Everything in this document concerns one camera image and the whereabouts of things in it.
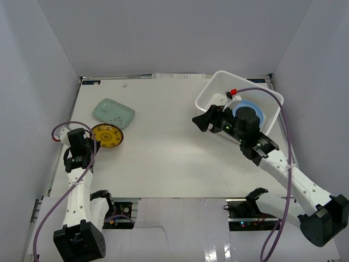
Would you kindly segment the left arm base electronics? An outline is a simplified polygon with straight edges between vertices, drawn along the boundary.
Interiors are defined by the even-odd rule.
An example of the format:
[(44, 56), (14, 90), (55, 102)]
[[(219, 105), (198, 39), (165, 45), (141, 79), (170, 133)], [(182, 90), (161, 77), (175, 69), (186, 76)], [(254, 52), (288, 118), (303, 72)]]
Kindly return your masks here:
[(133, 229), (134, 223), (137, 217), (138, 203), (129, 202), (129, 201), (126, 201), (126, 202), (119, 201), (119, 202), (114, 202), (114, 206), (115, 206), (115, 212), (113, 216), (124, 215), (129, 217), (132, 220), (132, 222), (127, 218), (123, 218), (123, 217), (115, 217), (112, 219), (109, 218), (109, 220), (104, 223), (103, 229), (113, 229), (113, 230)]

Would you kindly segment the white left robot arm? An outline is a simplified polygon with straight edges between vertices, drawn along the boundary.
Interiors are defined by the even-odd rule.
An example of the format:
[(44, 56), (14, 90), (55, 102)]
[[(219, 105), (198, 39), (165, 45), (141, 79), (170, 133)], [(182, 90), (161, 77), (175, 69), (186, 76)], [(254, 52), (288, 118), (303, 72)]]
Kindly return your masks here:
[(106, 254), (101, 232), (103, 219), (115, 212), (115, 204), (91, 193), (94, 157), (100, 144), (83, 128), (62, 128), (59, 140), (68, 148), (63, 163), (69, 192), (62, 228), (55, 231), (53, 241), (63, 261), (93, 261)]

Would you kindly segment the light green rectangular plate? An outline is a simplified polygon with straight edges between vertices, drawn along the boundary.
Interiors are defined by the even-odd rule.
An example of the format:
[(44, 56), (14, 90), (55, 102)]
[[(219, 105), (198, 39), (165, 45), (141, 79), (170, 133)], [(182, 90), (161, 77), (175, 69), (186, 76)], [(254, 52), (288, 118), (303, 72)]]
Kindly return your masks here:
[(93, 109), (92, 115), (99, 121), (125, 129), (135, 117), (135, 111), (115, 100), (105, 98)]

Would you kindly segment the yellow patterned plate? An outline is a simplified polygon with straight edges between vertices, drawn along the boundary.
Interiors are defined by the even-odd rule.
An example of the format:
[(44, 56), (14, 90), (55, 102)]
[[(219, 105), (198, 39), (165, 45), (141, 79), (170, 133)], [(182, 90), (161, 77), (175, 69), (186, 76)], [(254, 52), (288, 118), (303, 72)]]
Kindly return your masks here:
[(117, 147), (124, 140), (123, 132), (112, 124), (98, 124), (92, 128), (92, 133), (103, 148)]

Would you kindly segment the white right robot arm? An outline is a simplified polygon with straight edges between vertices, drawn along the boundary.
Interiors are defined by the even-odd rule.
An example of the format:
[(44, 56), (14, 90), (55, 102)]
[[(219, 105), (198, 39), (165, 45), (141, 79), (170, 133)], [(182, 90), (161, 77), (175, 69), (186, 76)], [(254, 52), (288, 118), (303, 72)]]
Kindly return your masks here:
[(314, 246), (323, 247), (347, 227), (348, 199), (317, 186), (292, 166), (279, 146), (260, 131), (260, 118), (254, 109), (243, 106), (232, 112), (211, 105), (204, 114), (193, 117), (192, 122), (202, 132), (224, 132), (237, 140), (248, 160), (290, 190), (296, 203), (289, 205), (286, 221), (299, 228)]

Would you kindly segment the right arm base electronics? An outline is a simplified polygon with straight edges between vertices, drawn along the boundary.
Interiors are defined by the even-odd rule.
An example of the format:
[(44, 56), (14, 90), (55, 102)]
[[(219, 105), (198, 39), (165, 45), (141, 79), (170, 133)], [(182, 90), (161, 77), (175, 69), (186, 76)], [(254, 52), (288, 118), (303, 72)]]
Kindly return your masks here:
[(226, 200), (223, 209), (228, 214), (228, 226), (230, 232), (235, 231), (271, 231), (278, 218), (262, 213), (256, 204), (256, 200), (268, 193), (267, 189), (257, 188), (245, 198)]

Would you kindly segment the light blue round plate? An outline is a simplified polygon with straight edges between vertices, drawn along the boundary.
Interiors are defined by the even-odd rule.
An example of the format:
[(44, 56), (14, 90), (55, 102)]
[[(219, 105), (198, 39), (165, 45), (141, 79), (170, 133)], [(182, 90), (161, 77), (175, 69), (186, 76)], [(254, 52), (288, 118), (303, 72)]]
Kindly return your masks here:
[(239, 108), (242, 108), (242, 107), (249, 107), (249, 108), (252, 108), (255, 110), (255, 113), (256, 113), (256, 116), (259, 117), (260, 119), (260, 125), (259, 127), (262, 128), (263, 127), (263, 124), (264, 124), (264, 121), (265, 121), (265, 117), (264, 117), (264, 113), (262, 112), (262, 110), (253, 102), (250, 102), (248, 100), (241, 100), (239, 104), (237, 104), (233, 109), (232, 109), (232, 114), (233, 116), (236, 115), (236, 111), (239, 109)]

